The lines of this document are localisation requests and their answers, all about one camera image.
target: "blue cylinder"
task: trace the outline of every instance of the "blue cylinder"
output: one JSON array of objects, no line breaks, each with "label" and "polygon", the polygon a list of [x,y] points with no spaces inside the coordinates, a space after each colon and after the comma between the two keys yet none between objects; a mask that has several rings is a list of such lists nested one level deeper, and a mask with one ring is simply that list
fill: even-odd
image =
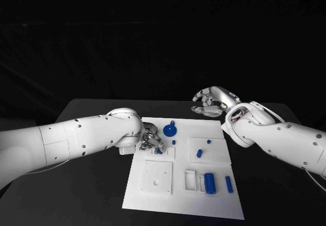
[{"label": "blue cylinder", "polygon": [[230,177],[225,177],[225,181],[227,181],[228,191],[230,191],[230,193],[233,193],[233,184],[231,184]]},{"label": "blue cylinder", "polygon": [[204,174],[204,178],[205,178],[207,194],[217,194],[214,174],[212,173],[205,173]]},{"label": "blue cylinder", "polygon": [[163,128],[163,134],[168,137],[173,137],[176,134],[176,127],[175,127],[175,121],[171,122],[171,125],[166,125]]},{"label": "blue cylinder", "polygon": [[198,157],[202,157],[202,149],[198,150]]}]

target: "table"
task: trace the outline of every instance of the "table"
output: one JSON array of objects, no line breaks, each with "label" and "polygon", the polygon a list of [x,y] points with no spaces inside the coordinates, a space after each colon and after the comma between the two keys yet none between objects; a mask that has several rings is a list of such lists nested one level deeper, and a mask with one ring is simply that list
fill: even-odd
[{"label": "table", "polygon": [[[192,101],[75,99],[57,122],[129,107],[142,117],[221,120],[191,111]],[[283,104],[263,104],[286,121],[300,123]],[[267,225],[323,220],[326,193],[306,172],[243,148],[225,134],[246,221],[122,209],[133,155],[113,147],[55,169],[18,178],[0,202],[2,225]]]}]

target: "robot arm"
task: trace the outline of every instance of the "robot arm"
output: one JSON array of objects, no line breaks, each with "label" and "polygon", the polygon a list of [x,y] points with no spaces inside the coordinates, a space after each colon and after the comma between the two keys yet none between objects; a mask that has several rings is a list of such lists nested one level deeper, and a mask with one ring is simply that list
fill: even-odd
[{"label": "robot arm", "polygon": [[[201,97],[204,97],[204,107],[192,107],[192,110],[210,117],[221,115],[217,109],[227,112],[221,128],[238,145],[250,147],[257,143],[267,154],[326,176],[325,132],[285,122],[277,115],[282,123],[276,123],[260,104],[241,103],[237,95],[221,87],[204,89],[195,95],[194,101]],[[212,105],[214,101],[221,102],[220,107]]]},{"label": "robot arm", "polygon": [[152,123],[129,108],[51,125],[0,132],[0,189],[23,174],[116,146],[135,153],[153,146],[165,149]]}]

